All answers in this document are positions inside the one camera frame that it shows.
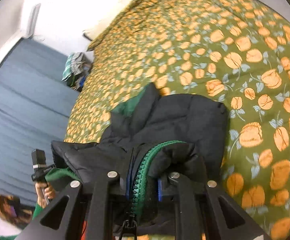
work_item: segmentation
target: metal bolt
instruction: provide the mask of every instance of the metal bolt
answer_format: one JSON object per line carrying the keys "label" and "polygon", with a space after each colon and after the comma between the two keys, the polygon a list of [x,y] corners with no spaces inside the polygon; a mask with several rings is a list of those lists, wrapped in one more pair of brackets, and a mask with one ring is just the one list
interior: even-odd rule
{"label": "metal bolt", "polygon": [[208,185],[208,187],[216,187],[217,186],[217,183],[214,180],[209,180],[207,182],[207,185]]}
{"label": "metal bolt", "polygon": [[80,185],[80,182],[78,180],[73,180],[71,183],[70,183],[70,186],[71,187],[78,187]]}
{"label": "metal bolt", "polygon": [[172,172],[169,176],[171,176],[172,179],[178,179],[180,174],[178,172]]}
{"label": "metal bolt", "polygon": [[107,177],[109,178],[115,178],[117,175],[118,174],[116,171],[110,171],[109,173],[107,173]]}

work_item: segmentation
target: black puffer jacket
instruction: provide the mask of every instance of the black puffer jacket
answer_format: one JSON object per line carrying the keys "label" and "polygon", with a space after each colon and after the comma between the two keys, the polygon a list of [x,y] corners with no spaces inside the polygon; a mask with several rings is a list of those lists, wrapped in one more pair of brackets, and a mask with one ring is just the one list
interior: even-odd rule
{"label": "black puffer jacket", "polygon": [[[227,120],[227,109],[220,102],[190,94],[162,97],[150,83],[137,97],[112,110],[111,125],[99,143],[52,142],[54,161],[60,168],[69,166],[83,182],[95,181],[99,174],[120,171],[127,165],[126,197],[131,198],[139,168],[144,166],[144,159],[152,155],[146,171],[147,190],[143,203],[148,211],[151,209],[149,200],[157,199],[155,182],[170,166],[199,181],[204,171],[196,167],[202,156],[207,178],[218,180]],[[149,213],[143,212],[143,221],[155,220]],[[152,214],[156,218],[162,216],[157,212]],[[159,223],[166,221],[166,217],[159,219]],[[138,232],[173,233],[148,227]]]}

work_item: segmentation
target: zipper pull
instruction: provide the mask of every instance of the zipper pull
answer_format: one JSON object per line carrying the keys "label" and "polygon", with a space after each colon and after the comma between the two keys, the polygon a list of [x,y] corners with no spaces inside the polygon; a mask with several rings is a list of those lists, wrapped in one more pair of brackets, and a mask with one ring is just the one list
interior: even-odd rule
{"label": "zipper pull", "polygon": [[128,220],[125,220],[123,223],[122,231],[119,235],[118,240],[122,240],[123,235],[129,234],[134,236],[134,240],[137,240],[137,223],[135,221],[135,215],[133,213],[129,214]]}

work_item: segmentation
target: floral bedspread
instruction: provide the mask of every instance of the floral bedspread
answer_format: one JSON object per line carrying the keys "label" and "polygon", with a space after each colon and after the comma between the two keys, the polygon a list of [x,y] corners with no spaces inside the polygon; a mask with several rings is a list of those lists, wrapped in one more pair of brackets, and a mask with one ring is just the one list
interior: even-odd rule
{"label": "floral bedspread", "polygon": [[221,101],[230,111],[224,188],[273,239],[286,238],[289,22],[254,0],[133,0],[89,50],[95,51],[94,69],[73,108],[66,141],[98,141],[110,110],[148,82],[162,95]]}

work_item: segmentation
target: green sleeve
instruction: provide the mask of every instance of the green sleeve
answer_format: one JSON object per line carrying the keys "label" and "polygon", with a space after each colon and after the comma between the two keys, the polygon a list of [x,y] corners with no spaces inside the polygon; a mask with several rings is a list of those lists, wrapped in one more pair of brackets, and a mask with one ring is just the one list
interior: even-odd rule
{"label": "green sleeve", "polygon": [[50,172],[46,174],[45,179],[47,182],[52,182],[53,180],[58,180],[60,178],[65,177],[81,181],[79,177],[70,168],[66,169],[53,168],[50,170]]}
{"label": "green sleeve", "polygon": [[16,236],[0,236],[0,240],[14,240]]}
{"label": "green sleeve", "polygon": [[35,210],[34,210],[33,218],[32,218],[32,219],[34,219],[35,217],[37,217],[38,214],[39,214],[42,210],[43,210],[43,208],[42,208],[40,205],[38,205],[38,204],[36,203],[36,206],[35,206]]}

